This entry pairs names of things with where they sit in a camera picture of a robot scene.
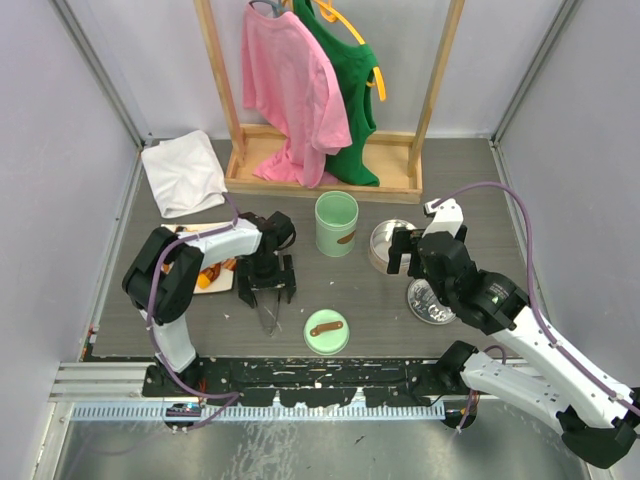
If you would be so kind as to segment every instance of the yellow hanger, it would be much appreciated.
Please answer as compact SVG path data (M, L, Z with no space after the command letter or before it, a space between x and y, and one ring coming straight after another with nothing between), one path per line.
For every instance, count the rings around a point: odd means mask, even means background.
M329 20L329 22L333 23L336 21L335 19L334 20L329 19L328 18L329 16L331 16L332 18L335 17L337 20L340 20L340 22L342 22L345 27L347 27L347 30L351 32L351 34L355 37L356 41L360 45L364 45L365 43L367 43L364 41L364 38L362 38L362 35L358 33L355 27L351 25L349 20L344 18L340 14L340 12L338 12L335 8L331 6L331 3L333 2L333 0L329 0L329 4L321 2L320 0L311 0L311 1L316 3L318 7L320 7L320 12L322 13L322 16L327 20ZM287 3L289 3L289 0L283 0L282 2L283 5L286 5ZM382 78L382 72L380 71L380 67L378 66L373 67L373 76L376 79L375 83L367 82L367 86L369 87L377 86L380 101L384 102L387 99L387 91L384 88L384 79Z

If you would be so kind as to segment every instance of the metal bowl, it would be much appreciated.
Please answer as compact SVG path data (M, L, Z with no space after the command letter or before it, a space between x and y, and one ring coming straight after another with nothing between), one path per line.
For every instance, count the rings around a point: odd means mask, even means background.
M369 259L376 270L386 275L387 266L389 265L389 247L391 246L391 237L393 236L393 229L396 227L405 227L408 229L415 229L411 223L406 220L400 220L394 218L392 220L385 220L371 233L369 239ZM400 262L401 274L407 273L409 270L409 262L411 261L411 255L405 254L402 256Z
M407 301L413 314L431 325L446 325L456 319L456 314L438 301L424 279L414 280L409 284Z

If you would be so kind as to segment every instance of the wooden post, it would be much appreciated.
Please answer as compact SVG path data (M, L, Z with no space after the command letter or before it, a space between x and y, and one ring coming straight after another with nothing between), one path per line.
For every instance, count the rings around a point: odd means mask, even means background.
M458 22L460 21L460 15L462 14L462 8L464 7L464 0L450 0L449 11L447 12L447 19L442 29L442 36L440 37L440 45L438 45L438 53L433 63L433 69L431 70L431 78L429 79L429 86L427 87L427 94L422 106L422 113L420 114L420 122L418 124L418 130L416 136L411 144L411 150L409 152L409 169L408 174L410 177L416 175L416 166L422 152L422 144L424 143L424 137L427 134L427 127L431 121L431 115L436 104L436 98L438 98L438 92L440 91L440 85L442 84L442 77L447 67L447 61L449 60L449 53L451 52L451 46L453 45L453 39L456 36L456 30L458 28Z
M209 1L210 0L194 0L194 3L196 12L198 13L198 19L200 20L200 29L202 30L204 42L207 46L209 63L211 63L213 77L218 87L220 103L222 104L224 117L229 127L229 133L231 134L233 150L238 155L240 165L244 165L244 136L240 128L240 122L238 122L236 107L233 103L227 68L224 64L224 56L222 55L222 49L220 48L220 41L218 39L218 30L216 29L216 23Z

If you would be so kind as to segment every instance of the gray hanger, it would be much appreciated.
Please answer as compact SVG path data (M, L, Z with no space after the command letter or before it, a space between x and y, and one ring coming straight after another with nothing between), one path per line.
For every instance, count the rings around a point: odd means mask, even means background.
M280 15L282 15L284 13L284 7L282 6L282 1L278 0L278 3L274 2L273 0L251 0L249 2L249 5L252 5L254 3L266 3L268 5L271 5L271 9L273 10L273 16L274 17L279 17Z

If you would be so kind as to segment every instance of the orange food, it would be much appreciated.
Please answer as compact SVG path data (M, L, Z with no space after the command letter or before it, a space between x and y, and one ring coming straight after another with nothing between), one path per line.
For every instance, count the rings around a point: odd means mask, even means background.
M198 286L204 290L215 282L216 278L220 276L220 268L221 264L216 263L202 270L200 275L198 275Z
M224 268L226 268L227 270L231 270L232 272L236 271L236 265L238 262L236 262L235 258L230 258L229 260L227 260L226 262L224 262L222 264L222 266Z

